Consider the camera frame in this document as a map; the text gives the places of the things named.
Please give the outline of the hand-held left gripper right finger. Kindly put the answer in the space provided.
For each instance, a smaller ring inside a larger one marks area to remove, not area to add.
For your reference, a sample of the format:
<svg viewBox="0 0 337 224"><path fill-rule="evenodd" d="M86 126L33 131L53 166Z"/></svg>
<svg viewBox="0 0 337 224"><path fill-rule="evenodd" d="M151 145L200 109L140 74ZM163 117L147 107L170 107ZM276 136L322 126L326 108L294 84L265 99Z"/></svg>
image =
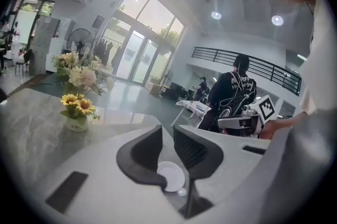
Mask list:
<svg viewBox="0 0 337 224"><path fill-rule="evenodd" d="M197 216L230 195L257 166L270 141L174 127L174 149L189 174L184 216Z"/></svg>

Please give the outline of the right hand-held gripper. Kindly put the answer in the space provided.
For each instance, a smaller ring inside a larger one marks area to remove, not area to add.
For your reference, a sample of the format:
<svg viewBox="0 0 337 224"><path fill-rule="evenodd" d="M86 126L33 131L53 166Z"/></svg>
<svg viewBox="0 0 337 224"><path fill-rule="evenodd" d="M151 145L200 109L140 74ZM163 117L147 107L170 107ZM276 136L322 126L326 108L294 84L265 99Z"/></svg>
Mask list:
<svg viewBox="0 0 337 224"><path fill-rule="evenodd" d="M219 118L217 124L221 129L249 128L246 137L259 138L267 122L275 120L277 114L269 95L257 98L249 105L245 105L242 115Z"/></svg>

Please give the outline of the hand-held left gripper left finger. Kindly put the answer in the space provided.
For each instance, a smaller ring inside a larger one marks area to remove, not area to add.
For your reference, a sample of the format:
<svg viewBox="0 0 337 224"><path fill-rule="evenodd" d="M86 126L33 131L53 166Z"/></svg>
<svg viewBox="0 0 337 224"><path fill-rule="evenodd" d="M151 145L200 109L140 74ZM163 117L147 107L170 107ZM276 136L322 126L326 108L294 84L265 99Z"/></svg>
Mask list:
<svg viewBox="0 0 337 224"><path fill-rule="evenodd" d="M42 177L34 186L41 209L56 223L183 223L159 186L135 183L116 163L118 149L149 130L88 145ZM66 211L59 213L46 200L74 171L88 177Z"/></svg>

